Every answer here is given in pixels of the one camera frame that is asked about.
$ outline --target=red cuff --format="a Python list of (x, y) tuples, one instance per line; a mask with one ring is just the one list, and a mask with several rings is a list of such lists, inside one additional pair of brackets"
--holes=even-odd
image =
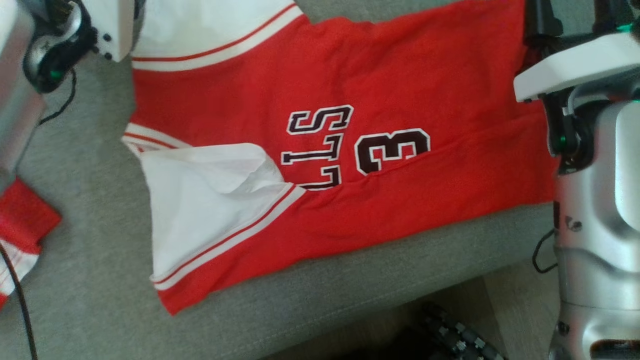
[(60, 216), (20, 179), (0, 198), (0, 238), (24, 252), (39, 254), (38, 242), (59, 222)]

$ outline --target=red jersey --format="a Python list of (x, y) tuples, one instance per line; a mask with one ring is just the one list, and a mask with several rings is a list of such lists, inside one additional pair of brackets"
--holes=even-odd
[(147, 1), (134, 50), (152, 281), (174, 314), (297, 261), (552, 198), (518, 104), (524, 2), (311, 24), (291, 0)]

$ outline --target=gray fabric surface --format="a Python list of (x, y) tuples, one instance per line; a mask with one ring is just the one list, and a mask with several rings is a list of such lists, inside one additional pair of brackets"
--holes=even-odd
[[(301, 0), (300, 6), (314, 21), (337, 15), (384, 20), (447, 2)], [(578, 24), (588, 28), (588, 6), (556, 3), (569, 32)], [(256, 359), (530, 256), (550, 227), (548, 206), (519, 208), (300, 263), (214, 294), (172, 318), (148, 280), (144, 179), (120, 143), (134, 108), (129, 67), (94, 57), (82, 62), (74, 103), (37, 130), (20, 166), (22, 178), (64, 217), (24, 280), (43, 360)], [(68, 89), (67, 81), (47, 98), (50, 110)], [(12, 297), (0, 311), (0, 359), (27, 357)]]

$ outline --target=clothing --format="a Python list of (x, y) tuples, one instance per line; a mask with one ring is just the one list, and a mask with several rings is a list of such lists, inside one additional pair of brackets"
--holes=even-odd
[(123, 141), (171, 314), (251, 277), (550, 201), (518, 104), (524, 2), (311, 24), (290, 0), (149, 0)]
[[(22, 280), (35, 266), (40, 240), (60, 222), (60, 216), (20, 179), (0, 197), (0, 245)], [(14, 291), (11, 274), (0, 257), (0, 309)]]

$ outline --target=black cable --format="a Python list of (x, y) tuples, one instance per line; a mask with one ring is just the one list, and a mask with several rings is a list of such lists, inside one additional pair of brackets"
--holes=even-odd
[(67, 99), (67, 101), (65, 101), (64, 104), (62, 104), (62, 106), (60, 106), (60, 109), (58, 111), (42, 119), (38, 125), (42, 125), (49, 120), (53, 120), (56, 117), (59, 117), (63, 112), (65, 112), (65, 110), (67, 109), (67, 106), (71, 104), (71, 102), (74, 100), (74, 97), (76, 96), (76, 85), (77, 85), (76, 70), (71, 69), (71, 94), (69, 94), (69, 98)]
[(533, 257), (531, 258), (531, 261), (533, 262), (533, 267), (536, 268), (536, 271), (540, 274), (546, 274), (548, 272), (550, 272), (551, 270), (555, 269), (558, 266), (558, 263), (555, 263), (553, 265), (551, 265), (548, 268), (544, 268), (541, 269), (538, 266), (538, 253), (540, 252), (540, 248), (542, 247), (542, 244), (545, 242), (545, 240), (549, 239), (551, 236), (553, 236), (553, 234), (556, 232), (555, 229), (552, 229), (551, 231), (549, 231), (547, 234), (545, 234), (542, 239), (540, 239), (540, 241), (538, 241), (538, 244), (536, 245), (536, 250), (533, 251)]
[(27, 308), (27, 302), (24, 300), (24, 292), (22, 291), (22, 285), (20, 285), (20, 280), (18, 279), (18, 275), (15, 273), (15, 269), (13, 268), (13, 264), (9, 256), (6, 254), (6, 250), (0, 244), (0, 253), (2, 254), (2, 258), (6, 263), (6, 267), (9, 269), (9, 274), (11, 275), (11, 279), (13, 280), (13, 285), (15, 286), (15, 292), (18, 294), (18, 300), (20, 301), (20, 308), (22, 309), (22, 318), (24, 319), (24, 329), (27, 332), (27, 339), (29, 340), (29, 350), (31, 351), (31, 360), (38, 360), (38, 353), (36, 351), (36, 341), (33, 337), (33, 329), (31, 328), (31, 319), (29, 317), (29, 309)]

